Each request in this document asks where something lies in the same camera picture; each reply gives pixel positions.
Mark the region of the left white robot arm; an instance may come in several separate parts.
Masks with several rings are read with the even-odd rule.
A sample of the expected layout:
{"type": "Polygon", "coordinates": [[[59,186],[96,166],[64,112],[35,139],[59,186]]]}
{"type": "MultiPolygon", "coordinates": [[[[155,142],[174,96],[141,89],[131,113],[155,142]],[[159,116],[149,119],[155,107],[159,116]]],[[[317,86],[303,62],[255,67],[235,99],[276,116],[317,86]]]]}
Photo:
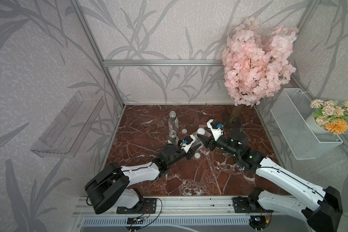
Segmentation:
{"type": "Polygon", "coordinates": [[[149,203],[137,189],[129,186],[160,179],[170,171],[170,167],[182,158],[190,160],[201,145],[167,144],[157,157],[146,164],[120,166],[113,162],[100,171],[86,185],[87,204],[99,215],[112,207],[118,214],[143,214],[149,203]]]}

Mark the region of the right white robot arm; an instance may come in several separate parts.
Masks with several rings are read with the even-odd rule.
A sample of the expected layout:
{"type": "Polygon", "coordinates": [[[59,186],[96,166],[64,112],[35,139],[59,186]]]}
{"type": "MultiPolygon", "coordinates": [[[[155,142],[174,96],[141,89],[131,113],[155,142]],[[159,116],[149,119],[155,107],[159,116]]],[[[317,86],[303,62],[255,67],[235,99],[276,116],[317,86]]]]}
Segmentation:
{"type": "Polygon", "coordinates": [[[232,155],[237,164],[269,180],[290,196],[256,189],[249,195],[249,205],[272,210],[306,221],[315,232],[336,232],[343,214],[340,192],[308,182],[276,164],[272,159],[248,146],[248,137],[237,129],[228,136],[222,128],[198,129],[197,137],[210,151],[219,148],[232,155]]]}

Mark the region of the square clear plastic bottle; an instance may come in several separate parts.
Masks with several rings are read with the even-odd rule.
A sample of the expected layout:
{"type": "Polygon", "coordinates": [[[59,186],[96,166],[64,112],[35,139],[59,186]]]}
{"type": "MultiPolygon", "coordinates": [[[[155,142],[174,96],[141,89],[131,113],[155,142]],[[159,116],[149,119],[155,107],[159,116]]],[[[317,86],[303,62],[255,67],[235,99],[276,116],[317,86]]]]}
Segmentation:
{"type": "Polygon", "coordinates": [[[194,133],[191,134],[191,135],[194,135],[194,137],[195,137],[195,139],[196,139],[196,141],[195,141],[193,144],[202,143],[201,140],[197,137],[197,131],[194,132],[194,133]]]}

